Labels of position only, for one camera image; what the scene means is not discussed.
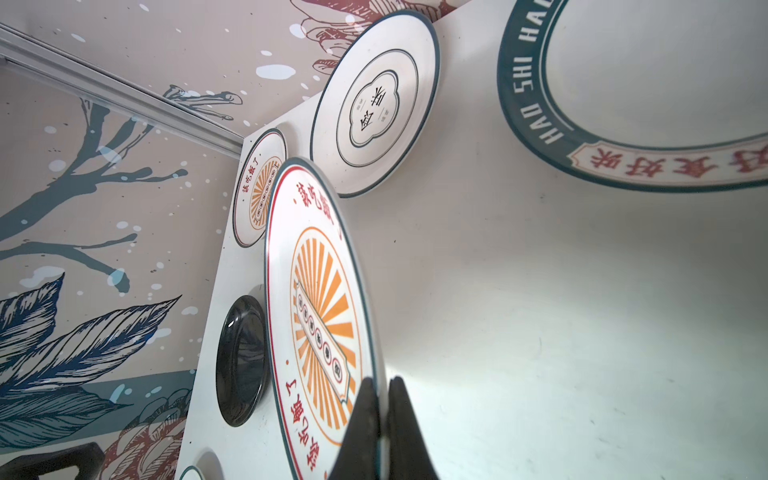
plate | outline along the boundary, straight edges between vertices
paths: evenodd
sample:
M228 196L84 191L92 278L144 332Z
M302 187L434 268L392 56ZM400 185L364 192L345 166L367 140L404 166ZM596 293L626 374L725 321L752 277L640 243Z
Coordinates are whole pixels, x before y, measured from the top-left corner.
M224 420L244 424L270 377L266 321L259 302L243 295L224 318L216 354L216 397Z
M432 108L440 49L423 15L373 23L341 57L312 124L310 158L341 197L373 189L406 157Z
M266 226L275 400L301 479L330 474L367 376L384 392L386 417L384 362L337 199L317 167L292 158L277 175Z
M287 156L285 138L276 128L265 131L248 153L232 206L235 240L243 248L253 246L264 235L270 191Z
M498 55L502 110L540 158L599 184L765 184L767 16L750 0L517 2Z
M188 466L181 472L179 480L204 480L203 474L194 466Z

black object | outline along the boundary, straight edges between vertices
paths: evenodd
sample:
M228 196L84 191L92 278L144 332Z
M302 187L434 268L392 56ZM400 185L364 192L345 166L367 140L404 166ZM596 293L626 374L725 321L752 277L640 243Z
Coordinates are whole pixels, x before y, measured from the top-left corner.
M389 381L389 412L385 426L389 437L389 478L438 480L411 407L406 383L398 376ZM373 381L365 378L328 479L376 480L376 451L380 436L379 402Z
M221 327L216 354L216 396L224 420L245 423L261 399L270 376L266 319L255 298L243 295Z
M74 480L95 480L104 465L104 452L96 442L51 453L21 455L0 466L0 480L39 480L40 475L77 466Z

orange sunburst design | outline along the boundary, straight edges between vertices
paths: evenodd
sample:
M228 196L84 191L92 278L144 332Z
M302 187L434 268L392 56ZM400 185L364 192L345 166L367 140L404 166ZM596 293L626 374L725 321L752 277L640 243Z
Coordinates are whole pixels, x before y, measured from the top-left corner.
M349 283L330 240L314 227L300 235L291 272L292 337L305 408L325 437L340 445L363 375ZM311 323L315 316L322 322Z
M280 169L280 159L271 157L262 165L250 194L250 224L259 230L266 224L266 212L269 210L270 190Z

painted mural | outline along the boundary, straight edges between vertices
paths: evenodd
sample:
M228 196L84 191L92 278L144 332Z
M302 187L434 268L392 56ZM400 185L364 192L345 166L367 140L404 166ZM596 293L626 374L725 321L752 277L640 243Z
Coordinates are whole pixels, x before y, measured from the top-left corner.
M0 2L0 18L245 137L320 93L378 18L411 9L436 21L467 1L37 0Z
M173 478L237 159L27 75L0 84L0 465L96 439L102 478ZM216 118L241 103L165 95Z

ceiling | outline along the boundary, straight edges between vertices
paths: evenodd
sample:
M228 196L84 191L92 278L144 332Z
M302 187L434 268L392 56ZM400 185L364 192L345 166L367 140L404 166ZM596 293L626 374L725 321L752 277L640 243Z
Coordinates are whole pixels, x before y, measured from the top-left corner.
M322 91L344 51L402 9L468 0L27 0L2 22L246 136Z

